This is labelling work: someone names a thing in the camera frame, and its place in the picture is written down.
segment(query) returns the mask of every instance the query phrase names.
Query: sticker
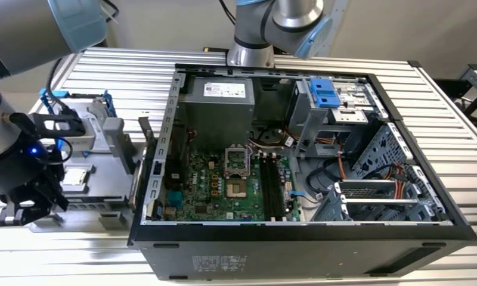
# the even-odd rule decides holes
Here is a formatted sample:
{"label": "sticker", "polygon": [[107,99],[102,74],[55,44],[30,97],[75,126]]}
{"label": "sticker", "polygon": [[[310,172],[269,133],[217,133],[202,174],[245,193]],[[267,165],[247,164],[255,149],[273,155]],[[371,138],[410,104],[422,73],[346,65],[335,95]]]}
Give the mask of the sticker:
{"label": "sticker", "polygon": [[194,272],[242,272],[245,270],[246,255],[194,255],[191,265]]}
{"label": "sticker", "polygon": [[293,138],[291,138],[291,136],[287,136],[286,141],[285,141],[285,145],[286,145],[286,147],[291,147],[291,145],[293,145]]}
{"label": "sticker", "polygon": [[245,84],[242,83],[205,83],[205,97],[245,98]]}

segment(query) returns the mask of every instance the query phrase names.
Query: white label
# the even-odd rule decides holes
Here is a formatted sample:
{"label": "white label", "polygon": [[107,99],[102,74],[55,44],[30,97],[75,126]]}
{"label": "white label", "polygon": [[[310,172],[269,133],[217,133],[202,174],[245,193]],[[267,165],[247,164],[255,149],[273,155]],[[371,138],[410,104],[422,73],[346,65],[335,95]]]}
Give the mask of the white label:
{"label": "white label", "polygon": [[286,147],[291,147],[291,145],[293,145],[293,138],[291,138],[291,136],[287,136],[286,141],[285,141],[285,145],[286,145]]}
{"label": "white label", "polygon": [[245,98],[245,84],[242,83],[205,83],[205,97]]}

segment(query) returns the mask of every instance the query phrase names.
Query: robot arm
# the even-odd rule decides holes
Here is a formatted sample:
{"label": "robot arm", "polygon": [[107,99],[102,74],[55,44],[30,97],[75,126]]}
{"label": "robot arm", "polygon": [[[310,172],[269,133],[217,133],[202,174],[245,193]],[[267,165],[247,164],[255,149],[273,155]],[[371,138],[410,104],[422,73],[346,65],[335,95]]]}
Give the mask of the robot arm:
{"label": "robot arm", "polygon": [[[309,58],[329,28],[322,0],[237,0],[227,64],[271,67],[271,45]],[[0,0],[0,79],[79,52],[103,37],[97,0]],[[61,116],[69,117],[70,110],[62,110]],[[0,199],[6,203],[1,226],[23,225],[47,215],[53,207],[67,207],[59,187],[59,149],[45,149],[35,126],[41,126],[37,120],[15,113],[0,94]],[[21,206],[25,201],[33,206]]]}
{"label": "robot arm", "polygon": [[[79,52],[103,37],[97,0],[0,0],[0,79]],[[0,94],[1,226],[23,225],[53,206],[67,206],[62,165],[50,164],[61,161],[59,152],[46,150],[38,139],[33,122],[14,113]],[[33,206],[22,207],[25,201]]]}
{"label": "robot arm", "polygon": [[273,48],[301,59],[314,56],[331,27],[322,0],[237,0],[227,65],[273,67]]}

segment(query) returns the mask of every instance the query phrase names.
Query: metal rail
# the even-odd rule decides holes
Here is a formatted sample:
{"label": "metal rail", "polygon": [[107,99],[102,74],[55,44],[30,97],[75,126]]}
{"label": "metal rail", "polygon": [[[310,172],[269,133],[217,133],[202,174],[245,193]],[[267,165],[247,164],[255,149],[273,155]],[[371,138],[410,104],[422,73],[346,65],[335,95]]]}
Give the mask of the metal rail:
{"label": "metal rail", "polygon": [[[107,89],[125,132],[142,139],[135,122],[147,116],[161,126],[174,63],[225,63],[222,53],[89,49],[69,59],[55,89],[99,93]],[[477,232],[477,131],[446,100],[422,69],[403,61],[278,56],[277,67],[373,73],[399,109],[433,169]],[[33,234],[25,228],[0,229],[0,283],[159,283],[139,253],[126,249],[126,232]],[[194,282],[190,285],[477,285],[477,244],[402,278],[373,280],[269,280]]]}

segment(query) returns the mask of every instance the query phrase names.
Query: blue clip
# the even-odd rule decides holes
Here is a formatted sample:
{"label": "blue clip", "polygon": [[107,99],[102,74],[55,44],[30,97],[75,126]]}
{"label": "blue clip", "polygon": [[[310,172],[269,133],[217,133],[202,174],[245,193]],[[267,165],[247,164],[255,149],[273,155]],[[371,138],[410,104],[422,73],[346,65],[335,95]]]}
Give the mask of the blue clip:
{"label": "blue clip", "polygon": [[[66,98],[69,96],[69,92],[67,91],[51,91],[53,92],[53,95],[54,97],[57,98]],[[47,98],[47,94],[46,94],[46,89],[42,88],[39,91],[38,91],[38,95],[39,95],[39,102],[43,104],[43,106],[46,107],[47,109],[47,113],[50,115],[54,114],[54,110],[51,108],[51,106],[49,105],[49,98]]]}
{"label": "blue clip", "polygon": [[314,96],[314,105],[317,107],[339,107],[341,101],[335,95],[334,86],[327,79],[310,79],[310,93]]}
{"label": "blue clip", "polygon": [[289,194],[295,195],[297,197],[298,196],[302,196],[302,197],[305,196],[305,192],[289,191]]}
{"label": "blue clip", "polygon": [[107,106],[109,115],[110,115],[111,117],[117,117],[117,111],[114,110],[114,105],[113,105],[113,97],[111,97],[111,95],[107,93],[107,90],[103,91],[102,99],[103,99],[103,101],[105,101],[105,105]]}

